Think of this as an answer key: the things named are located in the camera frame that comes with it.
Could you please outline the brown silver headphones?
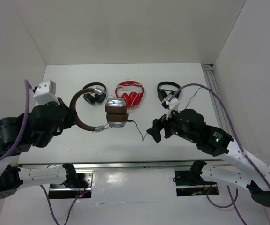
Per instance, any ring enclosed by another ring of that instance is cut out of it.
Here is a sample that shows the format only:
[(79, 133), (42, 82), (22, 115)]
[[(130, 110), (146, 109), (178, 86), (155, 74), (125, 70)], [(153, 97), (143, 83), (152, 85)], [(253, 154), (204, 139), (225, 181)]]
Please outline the brown silver headphones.
[[(69, 108), (75, 113), (74, 123), (79, 128), (90, 132), (101, 132), (105, 126), (93, 127), (80, 120), (76, 111), (76, 103), (81, 95), (84, 94), (104, 94), (100, 88), (86, 88), (78, 91), (70, 101)], [(106, 120), (110, 128), (124, 127), (128, 120), (127, 104), (121, 97), (110, 97), (105, 104)]]

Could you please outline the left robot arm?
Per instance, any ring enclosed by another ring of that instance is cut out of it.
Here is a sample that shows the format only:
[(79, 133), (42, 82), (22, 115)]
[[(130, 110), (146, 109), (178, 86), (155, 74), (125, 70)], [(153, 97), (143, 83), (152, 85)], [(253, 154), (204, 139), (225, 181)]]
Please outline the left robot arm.
[(77, 183), (78, 175), (71, 163), (55, 167), (27, 169), (14, 165), (21, 153), (31, 147), (44, 148), (50, 140), (74, 125), (76, 112), (62, 101), (38, 105), (18, 117), (0, 120), (0, 199), (17, 190), (43, 184), (63, 185)]

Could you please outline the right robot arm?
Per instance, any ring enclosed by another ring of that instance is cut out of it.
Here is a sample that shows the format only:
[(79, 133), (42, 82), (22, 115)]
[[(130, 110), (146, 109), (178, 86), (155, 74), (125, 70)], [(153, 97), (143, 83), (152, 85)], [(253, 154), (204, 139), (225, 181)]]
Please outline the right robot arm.
[(163, 115), (154, 119), (147, 133), (158, 143), (162, 130), (166, 139), (176, 135), (195, 144), (203, 153), (218, 157), (238, 169), (237, 172), (228, 171), (196, 160), (190, 168), (191, 182), (216, 182), (240, 188), (248, 191), (255, 202), (270, 208), (270, 166), (247, 151), (242, 152), (230, 134), (207, 125), (203, 116), (193, 109), (172, 111), (170, 118)]

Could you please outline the left black headphones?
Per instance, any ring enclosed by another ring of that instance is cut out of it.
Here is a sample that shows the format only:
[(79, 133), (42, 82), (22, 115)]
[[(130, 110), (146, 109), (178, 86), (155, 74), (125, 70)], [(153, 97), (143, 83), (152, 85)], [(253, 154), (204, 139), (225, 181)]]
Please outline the left black headphones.
[(102, 88), (101, 94), (84, 94), (83, 98), (90, 105), (94, 105), (95, 103), (101, 104), (104, 102), (106, 98), (106, 86), (101, 82), (92, 82), (86, 84), (83, 89), (87, 88)]

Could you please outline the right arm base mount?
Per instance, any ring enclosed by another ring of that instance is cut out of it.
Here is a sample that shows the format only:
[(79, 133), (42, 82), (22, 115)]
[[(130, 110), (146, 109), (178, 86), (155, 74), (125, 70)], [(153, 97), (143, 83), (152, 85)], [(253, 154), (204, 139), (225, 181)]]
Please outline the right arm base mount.
[(176, 196), (219, 195), (216, 182), (201, 178), (201, 169), (206, 162), (196, 160), (189, 170), (176, 170), (173, 182), (176, 184)]

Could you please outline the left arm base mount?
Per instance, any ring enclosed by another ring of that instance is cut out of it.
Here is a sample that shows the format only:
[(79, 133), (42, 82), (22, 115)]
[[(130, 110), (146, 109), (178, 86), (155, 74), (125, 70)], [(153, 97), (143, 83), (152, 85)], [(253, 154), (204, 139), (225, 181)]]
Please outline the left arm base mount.
[(77, 180), (65, 186), (64, 184), (50, 184), (49, 199), (89, 199), (92, 196), (94, 172), (90, 169), (77, 168)]

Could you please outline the aluminium rail front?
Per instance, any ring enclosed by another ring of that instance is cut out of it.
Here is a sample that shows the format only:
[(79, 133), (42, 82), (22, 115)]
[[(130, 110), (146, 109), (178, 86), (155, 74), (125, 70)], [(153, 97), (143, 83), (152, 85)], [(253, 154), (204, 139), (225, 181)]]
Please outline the aluminium rail front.
[[(156, 168), (190, 168), (194, 160), (186, 161), (142, 161), (142, 162), (105, 162), (105, 163), (74, 163), (74, 168), (77, 170), (97, 170), (97, 169), (156, 169)], [(230, 166), (229, 163), (222, 160), (206, 160), (207, 164), (213, 166)], [(48, 164), (19, 164), (22, 168), (36, 169), (55, 167), (63, 163), (48, 163)]]

